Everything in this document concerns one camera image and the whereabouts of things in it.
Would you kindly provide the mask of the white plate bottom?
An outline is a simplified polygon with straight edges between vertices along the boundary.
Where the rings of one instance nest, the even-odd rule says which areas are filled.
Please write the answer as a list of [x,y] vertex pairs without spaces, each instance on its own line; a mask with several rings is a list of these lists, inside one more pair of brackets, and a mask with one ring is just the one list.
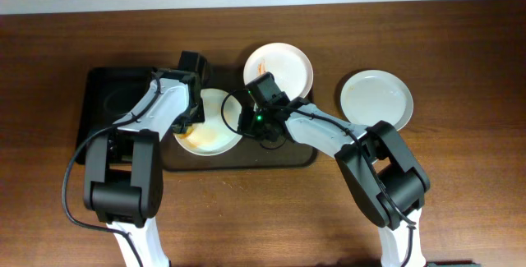
[[205,121],[192,124],[185,134],[174,134],[175,140],[186,151],[199,156],[215,156],[232,149],[242,136],[229,130],[223,118],[233,128],[238,127],[242,106],[232,95],[222,112],[221,106],[228,93],[219,89],[201,91]]

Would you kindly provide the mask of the green and yellow sponge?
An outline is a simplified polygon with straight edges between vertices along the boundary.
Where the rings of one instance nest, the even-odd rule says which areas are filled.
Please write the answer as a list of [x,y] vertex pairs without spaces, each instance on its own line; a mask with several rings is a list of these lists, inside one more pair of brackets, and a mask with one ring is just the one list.
[[191,133],[193,133],[194,128],[192,125],[185,126],[181,129],[180,133],[176,133],[175,136],[180,139],[187,138]]

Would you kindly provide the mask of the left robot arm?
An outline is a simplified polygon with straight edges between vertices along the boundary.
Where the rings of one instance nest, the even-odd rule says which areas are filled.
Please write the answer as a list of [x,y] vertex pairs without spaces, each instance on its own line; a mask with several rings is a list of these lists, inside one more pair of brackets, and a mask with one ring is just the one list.
[[96,69],[94,114],[79,149],[85,207],[115,235],[128,266],[168,266],[155,216],[164,190],[160,143],[203,122],[201,71]]

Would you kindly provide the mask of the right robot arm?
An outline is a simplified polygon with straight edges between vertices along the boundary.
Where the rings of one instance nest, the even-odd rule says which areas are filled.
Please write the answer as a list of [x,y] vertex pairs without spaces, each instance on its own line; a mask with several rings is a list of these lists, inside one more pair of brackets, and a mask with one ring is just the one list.
[[424,266],[419,219],[429,177],[388,122],[356,125],[306,99],[242,108],[238,131],[254,140],[284,137],[332,157],[354,202],[377,226],[384,266]]

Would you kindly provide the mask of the white plate top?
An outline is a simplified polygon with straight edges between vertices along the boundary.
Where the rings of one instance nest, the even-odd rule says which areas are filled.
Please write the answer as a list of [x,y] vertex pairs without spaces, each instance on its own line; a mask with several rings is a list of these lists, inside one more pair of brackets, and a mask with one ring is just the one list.
[[313,84],[313,67],[299,48],[285,43],[266,44],[256,49],[247,59],[243,81],[247,85],[269,72],[277,86],[290,99],[306,98]]

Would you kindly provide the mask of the white plate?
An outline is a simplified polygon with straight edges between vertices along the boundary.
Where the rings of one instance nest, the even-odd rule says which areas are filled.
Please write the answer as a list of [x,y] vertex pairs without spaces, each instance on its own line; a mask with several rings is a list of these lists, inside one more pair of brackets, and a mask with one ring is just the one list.
[[351,75],[339,96],[344,116],[352,123],[373,126],[379,121],[397,131],[413,115],[413,96],[397,76],[381,70],[365,70]]
[[219,89],[201,91],[205,121],[192,124],[185,134],[174,134],[175,140],[186,151],[199,156],[215,156],[232,149],[242,136],[229,130],[223,118],[233,128],[238,127],[242,106],[232,95],[222,112],[221,106],[228,93]]
[[243,81],[247,85],[269,72],[277,86],[290,99],[306,98],[313,84],[313,67],[299,48],[285,43],[266,44],[256,49],[247,59]]

